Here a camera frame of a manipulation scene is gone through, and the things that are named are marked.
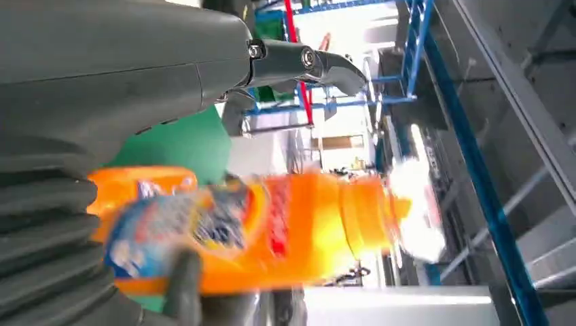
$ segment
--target product label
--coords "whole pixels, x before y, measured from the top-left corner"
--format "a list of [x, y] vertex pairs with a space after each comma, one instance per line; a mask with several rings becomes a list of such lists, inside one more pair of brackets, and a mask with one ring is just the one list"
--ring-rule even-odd
[[270, 192], [269, 211], [269, 239], [270, 250], [278, 256], [284, 257], [288, 249], [288, 201], [289, 180], [284, 178], [268, 186]]
[[[191, 191], [192, 184], [193, 184], [192, 178], [189, 177], [184, 178], [180, 183], [180, 185], [172, 186], [171, 194], [175, 195], [180, 194], [182, 192]], [[166, 191], [164, 191], [162, 187], [160, 187], [160, 185], [148, 180], [139, 180], [137, 183], [137, 188], [138, 188], [137, 189], [138, 199], [146, 199], [155, 196], [168, 195]]]
[[120, 278], [166, 276], [182, 244], [214, 254], [244, 250], [249, 198], [248, 187], [238, 185], [139, 200], [119, 217], [105, 263]]

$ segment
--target orange detergent bottle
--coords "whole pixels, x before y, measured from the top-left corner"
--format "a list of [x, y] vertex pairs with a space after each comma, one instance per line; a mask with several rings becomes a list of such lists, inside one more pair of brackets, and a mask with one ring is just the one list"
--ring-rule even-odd
[[96, 200], [87, 212], [98, 215], [100, 228], [93, 240], [103, 242], [115, 223], [118, 210], [138, 199], [196, 189], [196, 176], [174, 166], [102, 168], [88, 176], [98, 187]]
[[102, 230], [105, 263], [131, 295], [163, 294], [180, 246], [202, 256], [204, 294], [317, 283], [391, 248], [412, 206], [379, 178], [306, 173], [208, 186], [124, 209]]

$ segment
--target green panel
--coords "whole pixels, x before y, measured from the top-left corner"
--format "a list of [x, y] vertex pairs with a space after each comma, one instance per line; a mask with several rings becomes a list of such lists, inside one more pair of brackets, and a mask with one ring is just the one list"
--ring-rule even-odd
[[200, 184], [206, 184], [223, 177], [230, 146], [228, 133], [212, 106], [129, 138], [107, 166], [183, 166], [196, 174]]
[[134, 295], [130, 296], [130, 299], [138, 302], [143, 308], [162, 312], [164, 307], [164, 296], [162, 295]]

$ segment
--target red pole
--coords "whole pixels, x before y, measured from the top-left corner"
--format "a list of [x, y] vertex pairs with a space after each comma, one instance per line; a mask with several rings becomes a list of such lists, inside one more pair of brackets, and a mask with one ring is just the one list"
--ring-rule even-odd
[[[297, 43], [298, 37], [296, 36], [296, 27], [294, 26], [294, 14], [292, 12], [291, 0], [284, 0], [284, 6], [286, 7], [286, 27], [288, 28], [289, 41]], [[302, 95], [302, 100], [304, 101], [304, 109], [306, 110], [308, 124], [313, 125], [314, 122], [312, 120], [312, 105], [310, 105], [310, 100], [308, 99], [308, 94], [306, 93], [306, 84], [301, 81], [299, 88], [300, 94]]]

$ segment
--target metal bolt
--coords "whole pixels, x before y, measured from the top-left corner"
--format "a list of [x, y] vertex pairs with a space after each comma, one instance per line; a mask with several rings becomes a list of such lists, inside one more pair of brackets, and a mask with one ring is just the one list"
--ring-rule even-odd
[[312, 68], [314, 66], [314, 54], [312, 50], [305, 49], [302, 51], [302, 64], [304, 64], [306, 68]]
[[248, 55], [252, 59], [260, 58], [262, 56], [262, 49], [259, 46], [249, 46], [248, 47]]

